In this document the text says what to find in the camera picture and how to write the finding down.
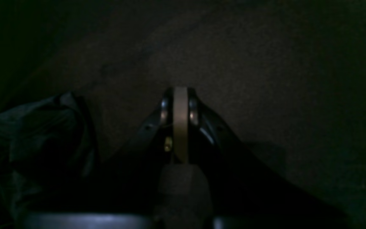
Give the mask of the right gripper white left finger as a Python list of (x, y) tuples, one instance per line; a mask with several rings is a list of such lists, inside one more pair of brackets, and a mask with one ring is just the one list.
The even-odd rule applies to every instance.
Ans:
[(138, 131), (92, 178), (45, 211), (27, 213), (22, 229), (166, 229), (154, 213), (162, 169), (181, 162), (181, 87), (167, 89)]

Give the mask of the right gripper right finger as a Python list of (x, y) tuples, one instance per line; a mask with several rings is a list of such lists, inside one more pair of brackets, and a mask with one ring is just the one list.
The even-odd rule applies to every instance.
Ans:
[(261, 162), (192, 88), (181, 88), (181, 162), (208, 179), (215, 229), (347, 229), (346, 215)]

